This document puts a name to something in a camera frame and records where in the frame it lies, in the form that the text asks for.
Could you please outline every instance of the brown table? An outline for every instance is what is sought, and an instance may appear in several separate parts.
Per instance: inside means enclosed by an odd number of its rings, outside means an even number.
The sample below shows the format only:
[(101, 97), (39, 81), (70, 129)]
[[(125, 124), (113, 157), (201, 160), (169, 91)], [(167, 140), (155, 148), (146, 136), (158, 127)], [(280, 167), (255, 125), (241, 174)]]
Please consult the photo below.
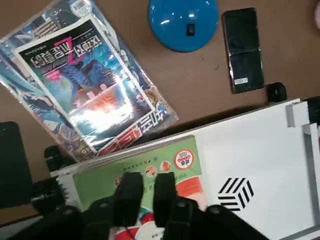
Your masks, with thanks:
[[(3, 1), (0, 36), (5, 36), (49, 2)], [(265, 83), (284, 83), (290, 98), (320, 95), (320, 81), (317, 79), (320, 30), (314, 22), (317, 2), (218, 0), (220, 13), (249, 7), (257, 9)], [(96, 0), (96, 3), (177, 111), (178, 125), (266, 103), (263, 89), (232, 94), (221, 22), (207, 46), (192, 53), (177, 53), (163, 47), (152, 34), (147, 19), (148, 0)], [(15, 121), (20, 126), (33, 180), (48, 177), (43, 152), (54, 141), (3, 87), (0, 87), (0, 100), (0, 122)], [(31, 213), (34, 211), (30, 206), (1, 210), (0, 224)]]

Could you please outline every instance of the black logo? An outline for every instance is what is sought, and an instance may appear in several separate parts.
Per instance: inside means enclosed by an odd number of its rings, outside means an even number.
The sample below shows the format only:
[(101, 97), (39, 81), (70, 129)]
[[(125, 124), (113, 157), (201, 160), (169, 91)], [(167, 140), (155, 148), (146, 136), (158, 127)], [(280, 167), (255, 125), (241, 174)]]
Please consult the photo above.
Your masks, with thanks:
[(249, 180), (229, 177), (218, 193), (220, 204), (230, 211), (244, 209), (254, 196)]

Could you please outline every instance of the black smartphone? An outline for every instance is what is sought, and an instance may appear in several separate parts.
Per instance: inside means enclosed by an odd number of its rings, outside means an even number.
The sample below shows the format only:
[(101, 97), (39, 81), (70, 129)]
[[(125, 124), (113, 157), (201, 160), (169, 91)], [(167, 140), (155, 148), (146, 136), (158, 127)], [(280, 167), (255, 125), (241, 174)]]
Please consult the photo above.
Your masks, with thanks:
[(226, 11), (222, 18), (233, 92), (238, 94), (263, 88), (256, 9)]
[(31, 188), (20, 129), (15, 122), (0, 122), (0, 209), (30, 203)]

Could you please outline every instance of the magazine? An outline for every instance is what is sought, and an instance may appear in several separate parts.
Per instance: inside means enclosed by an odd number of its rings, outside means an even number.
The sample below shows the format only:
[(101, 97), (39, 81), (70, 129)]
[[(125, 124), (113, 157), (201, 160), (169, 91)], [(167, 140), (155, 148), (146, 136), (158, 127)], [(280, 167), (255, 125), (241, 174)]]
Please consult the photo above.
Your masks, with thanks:
[[(137, 124), (115, 137), (98, 152), (93, 152), (69, 122), (69, 118), (60, 113), (30, 71), (14, 54), (16, 48), (65, 29), (89, 15), (96, 20), (95, 23), (103, 31), (104, 36), (110, 41), (154, 106), (151, 114), (145, 115)], [(90, 160), (94, 156), (104, 156), (126, 148), (134, 142), (143, 143), (146, 140), (152, 140), (157, 133), (178, 120), (175, 111), (159, 93), (93, 0), (54, 0), (48, 7), (0, 39), (0, 83), (77, 162)]]
[(155, 110), (91, 14), (14, 54), (94, 152)]
[(88, 166), (86, 168), (84, 165), (73, 175), (76, 191), (65, 189), (70, 198), (74, 197), (70, 193), (76, 192), (83, 210), (87, 210), (96, 200), (112, 196), (124, 172), (140, 172), (143, 177), (143, 198), (136, 226), (128, 227), (129, 233), (125, 228), (118, 228), (116, 240), (131, 240), (131, 236), (137, 240), (160, 240), (163, 236), (164, 229), (156, 227), (152, 210), (154, 183), (159, 173), (173, 172), (179, 196), (197, 201), (200, 209), (208, 205), (194, 136), (155, 146), (110, 163)]

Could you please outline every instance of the plastic-wrapped magazine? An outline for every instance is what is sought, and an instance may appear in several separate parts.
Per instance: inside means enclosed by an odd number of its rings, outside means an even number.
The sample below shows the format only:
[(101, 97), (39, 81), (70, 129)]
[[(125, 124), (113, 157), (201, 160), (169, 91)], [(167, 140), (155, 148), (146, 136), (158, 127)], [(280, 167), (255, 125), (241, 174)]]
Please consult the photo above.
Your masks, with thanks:
[(76, 161), (178, 119), (92, 0), (55, 1), (3, 38), (0, 81)]
[(94, 152), (154, 111), (91, 15), (14, 54)]

